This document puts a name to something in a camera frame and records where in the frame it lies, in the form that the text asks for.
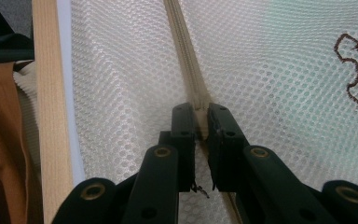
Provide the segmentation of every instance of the brass screw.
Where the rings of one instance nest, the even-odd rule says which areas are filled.
[[[166,147],[159,147],[154,150],[154,153],[157,157],[167,157],[171,154],[171,151]]]
[[[336,187],[336,193],[351,203],[358,203],[358,191],[346,186]]]
[[[105,186],[102,183],[93,183],[86,186],[80,194],[80,197],[86,201],[95,200],[101,197],[105,192]]]
[[[265,157],[267,157],[269,155],[269,153],[264,148],[260,148],[260,147],[252,148],[251,153],[254,156],[260,157],[260,158],[265,158]]]

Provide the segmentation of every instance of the mesh laundry bag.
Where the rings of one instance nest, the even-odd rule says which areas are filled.
[[[304,183],[358,184],[358,4],[180,1],[213,101],[251,144],[269,147]],[[86,177],[118,183],[169,130],[186,101],[162,1],[72,2],[76,125]],[[235,222],[211,192],[205,156],[181,193],[180,223]]]

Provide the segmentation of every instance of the white fabric edge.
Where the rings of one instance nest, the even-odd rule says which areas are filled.
[[[75,120],[74,85],[72,73],[72,17],[71,0],[57,0],[58,21],[62,54],[63,85],[68,119],[69,147],[71,152],[74,186],[86,179]]]

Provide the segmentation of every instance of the orange cloth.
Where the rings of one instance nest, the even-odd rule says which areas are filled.
[[[41,186],[23,134],[13,63],[0,64],[0,223],[43,223]]]

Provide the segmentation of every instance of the zipper teeth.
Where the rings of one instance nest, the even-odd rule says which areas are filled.
[[[197,79],[197,72],[192,59],[194,50],[192,49],[191,43],[188,43],[186,40],[187,29],[186,26],[182,24],[182,10],[177,1],[167,0],[166,2],[168,3],[168,9],[172,15],[172,24],[177,35],[178,47],[182,53],[181,56],[185,66],[183,74],[187,77],[188,85],[190,86],[193,105],[195,109],[201,109],[200,84]]]

